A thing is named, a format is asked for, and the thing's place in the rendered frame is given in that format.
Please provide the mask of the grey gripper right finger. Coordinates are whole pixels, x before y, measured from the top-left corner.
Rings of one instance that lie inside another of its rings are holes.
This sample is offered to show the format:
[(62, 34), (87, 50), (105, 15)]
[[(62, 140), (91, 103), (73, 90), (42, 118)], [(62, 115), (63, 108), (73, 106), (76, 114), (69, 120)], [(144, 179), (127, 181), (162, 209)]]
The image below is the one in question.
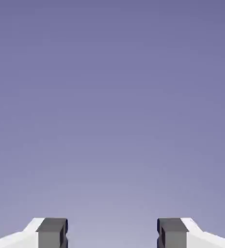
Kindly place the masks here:
[(190, 217), (157, 219), (157, 248), (225, 248), (225, 238), (205, 232)]

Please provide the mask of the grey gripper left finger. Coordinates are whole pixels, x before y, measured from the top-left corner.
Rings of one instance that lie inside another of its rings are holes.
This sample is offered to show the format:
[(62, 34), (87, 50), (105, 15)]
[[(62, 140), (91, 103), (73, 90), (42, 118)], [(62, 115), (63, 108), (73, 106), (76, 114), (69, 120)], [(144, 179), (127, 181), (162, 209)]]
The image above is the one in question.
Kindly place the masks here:
[(68, 248), (68, 219), (34, 217), (24, 230), (0, 238), (0, 248)]

